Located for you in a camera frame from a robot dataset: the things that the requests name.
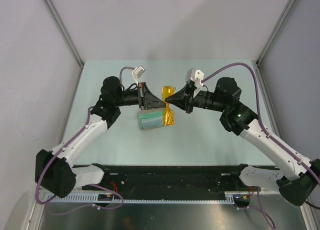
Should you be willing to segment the grey glasses case green lining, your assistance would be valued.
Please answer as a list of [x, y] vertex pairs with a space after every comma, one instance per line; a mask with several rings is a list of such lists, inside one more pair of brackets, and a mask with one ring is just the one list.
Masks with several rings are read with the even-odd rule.
[[151, 130], [175, 125], [174, 112], [169, 108], [141, 110], [137, 113], [137, 117], [140, 130]]

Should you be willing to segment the light blue cleaning cloth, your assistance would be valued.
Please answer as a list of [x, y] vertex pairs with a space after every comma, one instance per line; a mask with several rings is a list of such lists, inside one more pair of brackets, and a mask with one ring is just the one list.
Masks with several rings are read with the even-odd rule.
[[163, 127], [162, 117], [140, 119], [139, 126], [142, 130]]

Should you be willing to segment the yellow sunglasses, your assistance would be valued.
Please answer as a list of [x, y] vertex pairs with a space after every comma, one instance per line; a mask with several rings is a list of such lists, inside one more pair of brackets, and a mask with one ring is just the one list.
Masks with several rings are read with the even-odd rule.
[[163, 126], [173, 126], [175, 125], [175, 114], [170, 108], [169, 103], [166, 102], [166, 98], [173, 95], [176, 88], [173, 86], [163, 86], [161, 89], [162, 100], [165, 102], [165, 108], [162, 112], [162, 124]]

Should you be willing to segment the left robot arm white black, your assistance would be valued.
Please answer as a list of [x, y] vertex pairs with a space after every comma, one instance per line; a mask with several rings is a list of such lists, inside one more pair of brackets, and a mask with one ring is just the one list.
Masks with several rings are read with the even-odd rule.
[[101, 134], [111, 128], [121, 114], [122, 106], [137, 105], [141, 110], [162, 110], [165, 102], [155, 96], [145, 82], [125, 89], [116, 76], [104, 79], [96, 104], [89, 107], [82, 127], [68, 140], [50, 151], [42, 149], [35, 159], [36, 190], [41, 187], [64, 198], [73, 189], [94, 184], [109, 187], [111, 178], [102, 165], [94, 163], [75, 167], [77, 157]]

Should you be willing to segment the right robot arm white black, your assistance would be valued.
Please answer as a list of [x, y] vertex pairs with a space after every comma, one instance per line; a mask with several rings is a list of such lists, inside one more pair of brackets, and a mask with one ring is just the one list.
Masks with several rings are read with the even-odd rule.
[[251, 143], [276, 165], [270, 170], [240, 164], [230, 178], [235, 190], [256, 186], [278, 191], [289, 203], [301, 206], [317, 185], [319, 159], [304, 157], [260, 124], [258, 115], [240, 101], [241, 92], [233, 78], [222, 77], [213, 92], [197, 90], [188, 82], [166, 102], [188, 114], [194, 107], [221, 112], [219, 120], [226, 131]]

